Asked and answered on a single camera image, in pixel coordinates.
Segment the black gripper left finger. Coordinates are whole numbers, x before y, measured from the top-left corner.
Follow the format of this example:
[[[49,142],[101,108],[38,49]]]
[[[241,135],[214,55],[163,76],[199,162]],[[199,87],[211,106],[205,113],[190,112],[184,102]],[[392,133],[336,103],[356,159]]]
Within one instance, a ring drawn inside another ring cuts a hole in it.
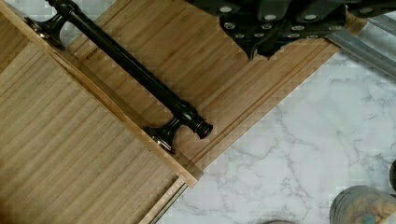
[[[271,58],[279,49],[279,21],[258,21],[251,14],[219,17],[219,25],[251,61],[254,55]]]

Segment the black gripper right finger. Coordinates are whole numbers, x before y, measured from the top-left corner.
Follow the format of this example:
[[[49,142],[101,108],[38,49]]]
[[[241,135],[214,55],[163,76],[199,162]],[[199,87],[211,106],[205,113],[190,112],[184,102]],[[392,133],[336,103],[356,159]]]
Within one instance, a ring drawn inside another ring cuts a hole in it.
[[[271,58],[281,47],[302,39],[322,38],[340,30],[346,23],[345,6],[295,6],[288,10],[286,18],[276,31],[263,40],[259,55]]]

